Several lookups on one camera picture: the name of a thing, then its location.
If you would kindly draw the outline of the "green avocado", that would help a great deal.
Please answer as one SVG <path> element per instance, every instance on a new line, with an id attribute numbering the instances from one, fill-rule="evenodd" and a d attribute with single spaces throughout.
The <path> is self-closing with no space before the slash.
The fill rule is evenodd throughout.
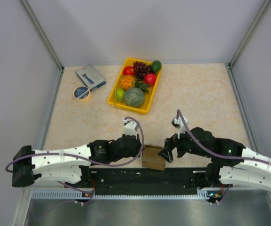
<path id="1" fill-rule="evenodd" d="M 160 61 L 155 60 L 155 61 L 152 62 L 152 64 L 151 64 L 151 70 L 153 72 L 156 73 L 156 72 L 160 71 L 161 69 L 162 69 L 162 64 L 161 64 Z"/>

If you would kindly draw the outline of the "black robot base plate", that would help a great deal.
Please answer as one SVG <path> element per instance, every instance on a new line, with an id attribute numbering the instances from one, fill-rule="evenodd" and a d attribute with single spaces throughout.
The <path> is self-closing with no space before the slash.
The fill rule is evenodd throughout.
<path id="1" fill-rule="evenodd" d="M 206 168 L 147 168 L 81 167 L 81 181 L 68 185 L 95 188 L 96 195 L 182 195 L 197 194 L 197 189 L 221 187 L 219 177 L 207 177 Z"/>

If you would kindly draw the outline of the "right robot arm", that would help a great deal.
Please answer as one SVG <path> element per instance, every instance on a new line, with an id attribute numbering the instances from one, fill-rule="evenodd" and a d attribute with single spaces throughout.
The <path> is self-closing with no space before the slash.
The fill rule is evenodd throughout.
<path id="1" fill-rule="evenodd" d="M 171 163 L 173 149 L 178 158 L 189 153 L 211 160 L 204 175 L 209 186 L 240 185 L 271 192 L 271 158 L 242 143 L 214 137 L 210 131 L 196 127 L 167 138 L 158 155 Z"/>

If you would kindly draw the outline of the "yellow plastic tray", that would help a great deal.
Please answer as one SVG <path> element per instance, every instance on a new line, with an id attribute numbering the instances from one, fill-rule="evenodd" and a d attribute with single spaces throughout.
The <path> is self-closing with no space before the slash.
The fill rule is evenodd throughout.
<path id="1" fill-rule="evenodd" d="M 122 110 L 147 114 L 158 81 L 162 63 L 127 58 L 108 97 L 108 104 Z"/>

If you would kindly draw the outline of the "red pomegranate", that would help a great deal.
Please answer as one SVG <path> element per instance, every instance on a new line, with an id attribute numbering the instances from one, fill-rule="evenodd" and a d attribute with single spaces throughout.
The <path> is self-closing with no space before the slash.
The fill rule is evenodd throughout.
<path id="1" fill-rule="evenodd" d="M 146 74 L 144 77 L 144 82 L 149 86 L 154 86 L 157 80 L 157 76 L 153 73 Z"/>

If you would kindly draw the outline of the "razor package box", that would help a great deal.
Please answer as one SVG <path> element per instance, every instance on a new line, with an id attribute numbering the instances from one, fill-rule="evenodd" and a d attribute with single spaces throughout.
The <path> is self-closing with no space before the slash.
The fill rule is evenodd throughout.
<path id="1" fill-rule="evenodd" d="M 99 89 L 106 84 L 104 77 L 91 64 L 85 66 L 83 69 L 76 71 L 76 75 L 89 88 L 91 92 Z"/>

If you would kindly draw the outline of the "red apple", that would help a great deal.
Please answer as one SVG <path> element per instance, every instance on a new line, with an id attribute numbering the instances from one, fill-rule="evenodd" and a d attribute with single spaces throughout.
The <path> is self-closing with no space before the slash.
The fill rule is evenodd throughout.
<path id="1" fill-rule="evenodd" d="M 123 69 L 123 75 L 131 75 L 131 76 L 134 76 L 135 75 L 135 72 L 134 72 L 134 68 L 133 66 L 127 66 Z"/>

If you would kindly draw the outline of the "masking tape roll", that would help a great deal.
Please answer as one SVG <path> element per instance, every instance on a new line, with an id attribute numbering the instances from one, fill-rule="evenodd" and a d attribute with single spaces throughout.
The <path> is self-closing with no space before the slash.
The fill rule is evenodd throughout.
<path id="1" fill-rule="evenodd" d="M 73 91 L 73 97 L 79 102 L 86 102 L 90 100 L 91 91 L 86 86 L 80 86 Z"/>

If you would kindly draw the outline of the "orange pineapple fruit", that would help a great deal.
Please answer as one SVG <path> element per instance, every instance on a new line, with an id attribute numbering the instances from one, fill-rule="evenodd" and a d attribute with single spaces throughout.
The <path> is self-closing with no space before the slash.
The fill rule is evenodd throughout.
<path id="1" fill-rule="evenodd" d="M 125 75 L 120 79 L 120 88 L 128 90 L 130 88 L 139 88 L 144 93 L 149 93 L 150 86 L 141 80 L 137 80 L 136 77 L 131 75 Z"/>

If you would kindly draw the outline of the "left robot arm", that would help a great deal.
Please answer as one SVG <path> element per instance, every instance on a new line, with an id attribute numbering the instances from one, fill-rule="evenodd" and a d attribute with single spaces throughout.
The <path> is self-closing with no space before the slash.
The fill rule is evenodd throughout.
<path id="1" fill-rule="evenodd" d="M 123 135 L 117 140 L 96 140 L 60 150 L 34 150 L 23 146 L 9 164 L 13 187 L 27 187 L 35 181 L 66 182 L 88 186 L 87 168 L 92 165 L 116 167 L 123 158 L 135 159 L 143 149 L 139 136 Z"/>

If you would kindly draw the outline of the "dark red grape bunch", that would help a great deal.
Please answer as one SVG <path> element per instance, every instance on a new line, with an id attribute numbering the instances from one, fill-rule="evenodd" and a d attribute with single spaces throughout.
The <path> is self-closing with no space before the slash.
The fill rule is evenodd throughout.
<path id="1" fill-rule="evenodd" d="M 151 65 L 136 61 L 133 63 L 133 72 L 137 80 L 143 81 L 147 74 L 152 73 Z"/>

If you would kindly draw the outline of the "brown cardboard paper box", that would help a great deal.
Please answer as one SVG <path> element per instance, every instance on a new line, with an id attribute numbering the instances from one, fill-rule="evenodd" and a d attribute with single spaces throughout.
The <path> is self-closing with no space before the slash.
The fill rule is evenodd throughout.
<path id="1" fill-rule="evenodd" d="M 165 159 L 158 155 L 161 150 L 161 146 L 145 145 L 141 156 L 142 167 L 164 171 Z"/>

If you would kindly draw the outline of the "green cantaloupe melon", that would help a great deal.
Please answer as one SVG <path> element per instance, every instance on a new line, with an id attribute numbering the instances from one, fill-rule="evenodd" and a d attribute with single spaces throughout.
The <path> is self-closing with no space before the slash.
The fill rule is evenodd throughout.
<path id="1" fill-rule="evenodd" d="M 130 88 L 126 90 L 123 101 L 130 107 L 141 107 L 145 102 L 145 93 L 139 88 Z"/>

